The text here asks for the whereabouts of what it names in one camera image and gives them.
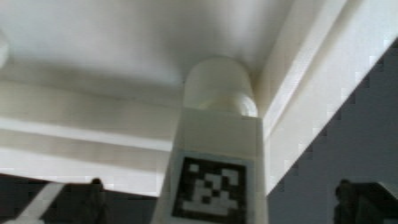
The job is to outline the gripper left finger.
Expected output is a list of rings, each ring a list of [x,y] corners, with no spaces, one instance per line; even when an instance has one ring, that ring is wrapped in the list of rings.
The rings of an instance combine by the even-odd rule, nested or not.
[[[94,178],[85,184],[50,183],[11,224],[108,224],[101,180]]]

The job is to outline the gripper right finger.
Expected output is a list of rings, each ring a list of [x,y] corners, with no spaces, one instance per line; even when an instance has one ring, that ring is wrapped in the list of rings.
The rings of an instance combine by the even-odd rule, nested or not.
[[[398,184],[343,179],[336,199],[334,224],[398,224]]]

